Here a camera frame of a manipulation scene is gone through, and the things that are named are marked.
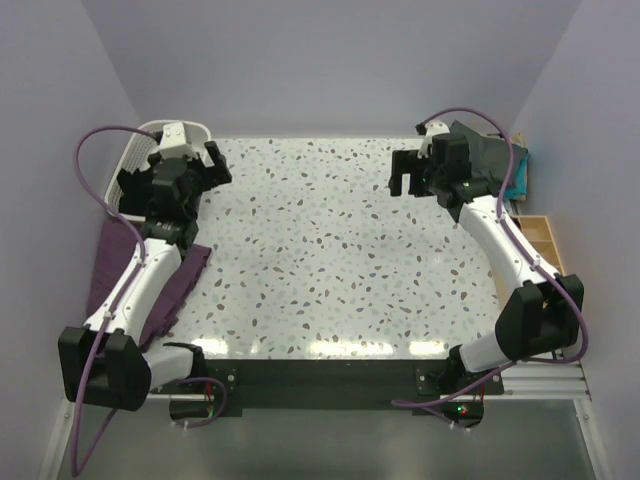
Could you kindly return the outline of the black t shirt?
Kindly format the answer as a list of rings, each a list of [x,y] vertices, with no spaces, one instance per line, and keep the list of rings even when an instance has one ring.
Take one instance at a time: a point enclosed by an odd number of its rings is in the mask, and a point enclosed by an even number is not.
[[[154,170],[136,169],[133,172],[121,169],[116,177],[122,195],[118,202],[118,211],[121,214],[133,216],[145,216],[148,203],[153,196],[152,181]]]

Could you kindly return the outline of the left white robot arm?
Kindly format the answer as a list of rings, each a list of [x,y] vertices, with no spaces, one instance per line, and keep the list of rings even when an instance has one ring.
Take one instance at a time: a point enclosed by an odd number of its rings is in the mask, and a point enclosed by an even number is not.
[[[154,304],[194,248],[202,194],[232,180],[216,142],[204,148],[211,165],[198,154],[151,155],[151,197],[141,227],[132,230],[138,245],[129,263],[85,324],[59,337],[65,393],[78,406],[136,411],[150,391],[166,384],[196,392],[206,383],[200,348],[169,342],[156,354],[141,349]]]

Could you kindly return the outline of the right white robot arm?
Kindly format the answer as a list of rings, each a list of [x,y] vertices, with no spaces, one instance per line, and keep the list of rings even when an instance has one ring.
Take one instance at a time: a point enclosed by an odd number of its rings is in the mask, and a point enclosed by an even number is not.
[[[439,133],[418,150],[392,154],[390,193],[409,178],[414,197],[433,196],[479,244],[511,293],[492,332],[450,349],[436,391],[454,399],[519,361],[549,362],[549,353],[586,347],[584,286],[564,275],[526,239],[504,209],[496,184],[472,175],[466,137]]]

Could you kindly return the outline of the grey folded t shirt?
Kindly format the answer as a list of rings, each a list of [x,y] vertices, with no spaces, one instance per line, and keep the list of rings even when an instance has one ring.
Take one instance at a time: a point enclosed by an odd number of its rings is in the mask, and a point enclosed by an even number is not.
[[[463,134],[467,138],[473,177],[487,179],[496,193],[499,193],[509,166],[509,154],[505,141],[497,134],[481,135],[457,120],[451,124],[450,131]],[[529,152],[519,136],[513,137],[511,142],[513,165],[506,188],[511,183],[514,164]]]

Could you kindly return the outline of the white plastic basket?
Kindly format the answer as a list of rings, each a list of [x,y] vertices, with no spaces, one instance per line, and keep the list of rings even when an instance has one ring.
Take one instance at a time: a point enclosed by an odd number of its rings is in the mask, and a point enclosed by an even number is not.
[[[211,131],[205,125],[188,120],[181,120],[185,124],[187,136],[194,150],[209,165],[213,165],[209,154],[206,152],[204,143],[212,140]],[[125,146],[117,166],[113,171],[111,180],[103,195],[106,203],[118,210],[118,202],[122,191],[117,184],[116,177],[121,169],[133,172],[136,169],[146,170],[149,168],[148,156],[158,150],[157,143],[150,138],[132,134]]]

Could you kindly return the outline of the teal folded t shirt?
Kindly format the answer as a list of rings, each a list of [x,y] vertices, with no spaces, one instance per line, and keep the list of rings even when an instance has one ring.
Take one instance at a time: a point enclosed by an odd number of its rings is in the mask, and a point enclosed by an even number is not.
[[[524,201],[527,196],[527,171],[530,153],[527,152],[514,164],[511,183],[505,190],[504,198],[512,201]]]

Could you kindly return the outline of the purple cloth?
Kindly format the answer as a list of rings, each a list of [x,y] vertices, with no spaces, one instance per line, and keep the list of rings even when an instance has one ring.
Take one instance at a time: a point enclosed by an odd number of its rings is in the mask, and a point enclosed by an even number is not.
[[[88,316],[111,293],[136,246],[133,234],[119,220],[110,217],[103,222],[87,300]],[[209,247],[194,244],[178,270],[165,284],[142,329],[140,347],[143,350],[155,338],[164,337],[177,323],[178,312],[195,288],[211,252]]]

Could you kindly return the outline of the wooden compartment tray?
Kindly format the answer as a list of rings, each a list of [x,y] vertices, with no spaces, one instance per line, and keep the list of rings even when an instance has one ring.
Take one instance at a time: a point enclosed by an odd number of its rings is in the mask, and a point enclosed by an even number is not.
[[[548,218],[540,215],[514,215],[512,220],[536,251],[564,275],[565,269]]]

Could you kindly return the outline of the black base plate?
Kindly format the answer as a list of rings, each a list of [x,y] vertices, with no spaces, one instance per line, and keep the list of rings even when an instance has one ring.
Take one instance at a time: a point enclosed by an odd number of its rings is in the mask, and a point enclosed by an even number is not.
[[[249,409],[391,410],[394,400],[428,403],[461,389],[457,397],[434,409],[447,419],[475,426],[484,402],[505,392],[493,374],[470,389],[480,374],[457,383],[441,382],[444,360],[208,360],[205,375],[218,384],[170,383],[160,390],[174,397],[170,414],[177,419],[206,419],[217,413],[240,417]]]

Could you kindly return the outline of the aluminium rail frame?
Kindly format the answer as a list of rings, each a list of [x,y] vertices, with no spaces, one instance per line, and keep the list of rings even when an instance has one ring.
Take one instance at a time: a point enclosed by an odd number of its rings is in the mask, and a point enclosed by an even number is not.
[[[593,402],[580,364],[560,366],[542,364],[518,365],[503,374],[505,394],[502,400],[570,400],[573,402],[591,466],[597,479],[612,479],[612,467],[598,429]],[[38,477],[58,477],[73,420],[73,404],[62,399],[55,415],[53,430]]]

